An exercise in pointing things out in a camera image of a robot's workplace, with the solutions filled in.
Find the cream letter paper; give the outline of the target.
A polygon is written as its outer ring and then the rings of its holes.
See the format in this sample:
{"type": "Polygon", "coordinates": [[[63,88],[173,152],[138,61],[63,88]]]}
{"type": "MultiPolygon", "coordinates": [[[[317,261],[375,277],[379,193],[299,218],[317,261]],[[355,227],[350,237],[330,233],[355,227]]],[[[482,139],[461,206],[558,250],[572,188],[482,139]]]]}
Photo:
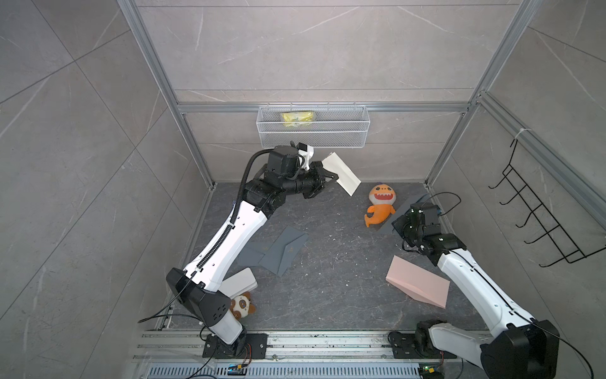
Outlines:
{"type": "Polygon", "coordinates": [[[352,197],[361,184],[358,176],[336,153],[331,153],[323,159],[322,164],[326,170],[339,176],[336,182],[352,197]]]}

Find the pink envelope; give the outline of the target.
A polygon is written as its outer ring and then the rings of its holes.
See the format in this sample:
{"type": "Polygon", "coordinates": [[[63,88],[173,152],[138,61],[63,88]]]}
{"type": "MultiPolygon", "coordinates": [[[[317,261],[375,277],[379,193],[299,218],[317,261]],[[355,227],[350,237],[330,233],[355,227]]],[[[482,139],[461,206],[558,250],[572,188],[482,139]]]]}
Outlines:
{"type": "Polygon", "coordinates": [[[445,309],[450,281],[394,256],[386,281],[410,298],[445,309]]]}

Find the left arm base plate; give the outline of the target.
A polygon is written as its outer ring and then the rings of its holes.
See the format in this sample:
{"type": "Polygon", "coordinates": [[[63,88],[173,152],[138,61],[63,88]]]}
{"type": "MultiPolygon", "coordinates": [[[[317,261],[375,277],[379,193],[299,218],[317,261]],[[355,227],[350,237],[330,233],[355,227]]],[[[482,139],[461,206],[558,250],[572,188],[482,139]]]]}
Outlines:
{"type": "Polygon", "coordinates": [[[218,336],[205,337],[204,358],[246,358],[263,359],[268,348],[268,334],[241,334],[233,344],[227,344],[218,336]]]}

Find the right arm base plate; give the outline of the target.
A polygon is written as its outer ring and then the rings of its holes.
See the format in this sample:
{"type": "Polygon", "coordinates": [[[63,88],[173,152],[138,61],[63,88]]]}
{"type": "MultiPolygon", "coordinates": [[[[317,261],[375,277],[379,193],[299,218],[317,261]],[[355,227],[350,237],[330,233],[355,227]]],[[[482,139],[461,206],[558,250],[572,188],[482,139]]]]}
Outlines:
{"type": "Polygon", "coordinates": [[[395,359],[454,359],[456,355],[443,352],[429,341],[424,333],[401,333],[392,331],[388,333],[393,358],[395,359]]]}

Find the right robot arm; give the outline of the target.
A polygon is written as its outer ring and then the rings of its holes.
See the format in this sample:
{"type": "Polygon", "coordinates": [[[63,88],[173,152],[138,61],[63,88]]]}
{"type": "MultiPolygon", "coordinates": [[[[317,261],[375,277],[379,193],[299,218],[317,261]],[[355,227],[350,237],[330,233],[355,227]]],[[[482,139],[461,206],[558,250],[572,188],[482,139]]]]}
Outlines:
{"type": "Polygon", "coordinates": [[[560,345],[566,340],[549,320],[538,320],[523,309],[481,268],[466,245],[442,231],[440,207],[417,202],[391,226],[408,251],[419,253],[465,295],[488,328],[475,333],[440,320],[420,322],[412,347],[423,358],[450,353],[471,363],[489,378],[554,378],[560,345]]]}

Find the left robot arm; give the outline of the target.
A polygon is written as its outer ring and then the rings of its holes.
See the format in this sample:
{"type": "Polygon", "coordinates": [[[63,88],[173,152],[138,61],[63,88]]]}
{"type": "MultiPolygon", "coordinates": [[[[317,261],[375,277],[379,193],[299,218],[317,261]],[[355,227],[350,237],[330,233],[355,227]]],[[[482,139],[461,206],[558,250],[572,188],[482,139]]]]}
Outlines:
{"type": "Polygon", "coordinates": [[[225,345],[239,352],[246,331],[221,292],[228,269],[248,241],[290,195],[317,196],[339,176],[313,160],[311,146],[298,143],[260,150],[249,158],[226,221],[185,268],[172,268],[166,281],[178,302],[225,345]]]}

